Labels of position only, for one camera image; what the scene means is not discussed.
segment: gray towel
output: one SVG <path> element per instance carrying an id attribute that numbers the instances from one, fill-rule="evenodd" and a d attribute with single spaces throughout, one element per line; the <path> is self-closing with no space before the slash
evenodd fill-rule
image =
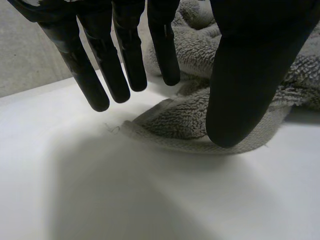
<path id="1" fill-rule="evenodd" d="M 175 48 L 186 83 L 175 97 L 166 99 L 134 121 L 121 127 L 130 138 L 189 153 L 238 154 L 265 145 L 277 132 L 292 106 L 320 111 L 320 25 L 314 29 L 268 111 L 252 133 L 238 145 L 224 149 L 206 133 L 209 79 L 221 34 L 208 0 L 182 0 L 172 23 Z M 150 42 L 145 68 L 160 75 L 155 50 Z"/>

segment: black glove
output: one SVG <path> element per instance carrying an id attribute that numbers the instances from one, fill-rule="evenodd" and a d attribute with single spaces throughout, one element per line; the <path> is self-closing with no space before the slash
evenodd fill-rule
<path id="1" fill-rule="evenodd" d="M 109 99 L 79 39 L 78 15 L 116 102 L 130 92 L 111 41 L 111 18 L 131 88 L 147 86 L 137 26 L 140 0 L 9 0 L 27 19 L 38 22 L 56 44 L 88 102 L 104 111 Z M 259 123 L 279 83 L 320 20 L 320 0 L 210 0 L 222 33 L 210 81 L 206 130 L 221 147 L 242 141 Z M 148 0 L 148 24 L 164 81 L 180 80 L 171 22 L 179 0 Z"/>
<path id="2" fill-rule="evenodd" d="M 110 104 L 79 38 L 78 16 L 113 99 L 123 103 L 130 90 L 111 39 L 112 18 L 130 87 L 143 91 L 147 77 L 138 24 L 145 0 L 8 0 L 29 21 L 37 22 L 54 42 L 91 107 L 105 111 Z M 179 0 L 149 0 L 149 27 L 163 79 L 180 80 L 171 22 Z"/>
<path id="3" fill-rule="evenodd" d="M 210 0 L 222 38 L 206 115 L 209 138 L 241 142 L 266 113 L 280 82 L 320 20 L 320 0 Z"/>

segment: gray wall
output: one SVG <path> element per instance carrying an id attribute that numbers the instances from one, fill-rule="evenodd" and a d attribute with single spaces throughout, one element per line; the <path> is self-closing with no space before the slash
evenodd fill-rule
<path id="1" fill-rule="evenodd" d="M 139 35 L 145 50 L 150 36 L 146 14 Z M 118 52 L 114 31 L 111 33 Z M 95 69 L 97 63 L 80 28 L 84 48 Z M 36 23 L 20 15 L 6 0 L 0 1 L 0 97 L 70 78 L 71 74 L 54 44 Z"/>

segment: white table surface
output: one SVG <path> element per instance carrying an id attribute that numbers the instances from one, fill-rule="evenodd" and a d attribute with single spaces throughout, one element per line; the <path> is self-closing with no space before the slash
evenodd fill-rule
<path id="1" fill-rule="evenodd" d="M 117 126 L 174 92 L 149 79 L 103 113 L 72 78 L 0 98 L 1 240 L 320 239 L 319 114 L 240 155 L 148 147 Z"/>

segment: towel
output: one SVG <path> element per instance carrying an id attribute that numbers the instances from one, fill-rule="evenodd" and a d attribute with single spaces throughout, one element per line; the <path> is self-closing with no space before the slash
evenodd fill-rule
<path id="1" fill-rule="evenodd" d="M 181 89 L 133 121 L 121 131 L 146 144 L 188 153 L 240 154 L 265 145 L 277 132 L 293 106 L 320 111 L 320 24 L 316 26 L 260 123 L 242 142 L 231 148 L 212 143 L 206 132 L 209 79 L 221 33 L 209 0 L 182 0 L 172 29 L 181 80 Z M 161 75 L 150 41 L 144 56 L 145 69 Z"/>

